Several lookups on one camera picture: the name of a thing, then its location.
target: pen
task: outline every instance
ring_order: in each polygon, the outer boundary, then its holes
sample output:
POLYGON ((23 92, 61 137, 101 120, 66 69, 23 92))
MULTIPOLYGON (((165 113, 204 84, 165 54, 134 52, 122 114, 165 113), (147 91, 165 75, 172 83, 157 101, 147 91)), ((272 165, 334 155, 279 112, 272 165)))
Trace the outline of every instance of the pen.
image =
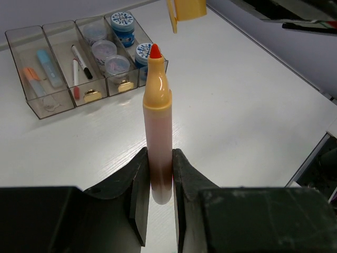
POLYGON ((80 52, 78 51, 77 47, 75 45, 72 45, 72 51, 74 53, 74 55, 76 56, 78 63, 80 64, 82 70, 84 71, 84 74, 86 75, 86 77, 88 79, 92 79, 93 76, 90 73, 90 70, 88 69, 88 67, 85 65, 85 62, 80 54, 80 52))
POLYGON ((73 59, 73 77, 74 77, 74 98, 76 100, 80 99, 80 89, 78 86, 78 61, 76 59, 73 59))
POLYGON ((172 195, 172 92, 156 44, 148 58, 143 112, 152 196, 163 205, 172 195))

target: marker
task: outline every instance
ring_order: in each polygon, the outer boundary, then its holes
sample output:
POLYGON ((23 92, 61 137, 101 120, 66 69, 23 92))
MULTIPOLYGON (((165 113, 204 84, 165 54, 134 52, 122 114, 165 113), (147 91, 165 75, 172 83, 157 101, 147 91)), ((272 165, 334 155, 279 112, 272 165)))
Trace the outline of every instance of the marker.
POLYGON ((73 59, 73 78, 74 78, 74 98, 76 100, 80 99, 80 89, 78 86, 78 61, 73 59))
POLYGON ((51 85, 54 88, 58 88, 63 84, 63 81, 61 80, 60 76, 58 75, 52 60, 50 59, 47 51, 44 49, 37 50, 36 52, 37 58, 40 61, 44 72, 46 73, 51 85))
POLYGON ((23 72, 25 73, 25 76, 27 80, 29 81, 29 84, 33 88, 36 96, 38 98, 42 96, 46 96, 47 93, 45 92, 44 88, 40 84, 40 78, 37 76, 35 70, 31 67, 25 67, 23 69, 23 72))
POLYGON ((48 112, 53 112, 57 107, 60 106, 53 96, 47 96, 47 93, 40 84, 40 78, 37 76, 35 70, 31 67, 23 68, 23 72, 29 81, 29 84, 33 88, 36 96, 42 98, 43 108, 48 112))
POLYGON ((163 205, 172 195, 172 92, 156 44, 148 58, 143 112, 152 196, 163 205))
POLYGON ((90 70, 88 69, 88 67, 85 65, 85 62, 82 58, 82 56, 80 55, 80 52, 78 51, 78 49, 76 48, 75 45, 72 45, 72 51, 74 53, 74 55, 76 56, 78 63, 80 64, 82 70, 84 71, 84 74, 86 75, 86 77, 88 79, 92 79, 93 76, 90 73, 90 70))

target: blue highlighter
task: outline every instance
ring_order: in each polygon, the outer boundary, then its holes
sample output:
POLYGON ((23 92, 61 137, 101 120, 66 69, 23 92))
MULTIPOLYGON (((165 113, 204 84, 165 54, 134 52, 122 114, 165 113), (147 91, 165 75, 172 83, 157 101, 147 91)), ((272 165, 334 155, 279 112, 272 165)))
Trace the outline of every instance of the blue highlighter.
POLYGON ((44 72, 46 73, 51 85, 54 88, 58 88, 63 84, 63 81, 61 80, 60 76, 58 75, 52 60, 50 59, 47 51, 41 49, 36 52, 37 58, 40 61, 44 72))

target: white wall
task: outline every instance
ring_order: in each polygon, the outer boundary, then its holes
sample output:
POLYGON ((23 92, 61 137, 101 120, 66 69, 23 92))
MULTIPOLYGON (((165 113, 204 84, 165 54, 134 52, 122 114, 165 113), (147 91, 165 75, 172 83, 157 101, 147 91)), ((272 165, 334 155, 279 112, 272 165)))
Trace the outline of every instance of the white wall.
POLYGON ((207 3, 308 81, 337 98, 337 36, 287 31, 281 24, 255 18, 229 0, 207 3))
POLYGON ((146 0, 0 0, 0 45, 5 31, 92 17, 146 0))

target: clear plastic organizer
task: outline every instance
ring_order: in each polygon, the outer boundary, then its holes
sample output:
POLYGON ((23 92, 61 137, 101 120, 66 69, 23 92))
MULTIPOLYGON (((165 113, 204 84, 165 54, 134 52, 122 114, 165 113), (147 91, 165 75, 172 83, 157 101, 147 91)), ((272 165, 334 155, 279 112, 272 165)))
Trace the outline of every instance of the clear plastic organizer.
POLYGON ((6 32, 26 102, 39 119, 145 85, 152 41, 130 15, 6 32), (132 27, 120 32, 116 20, 131 21, 132 27))

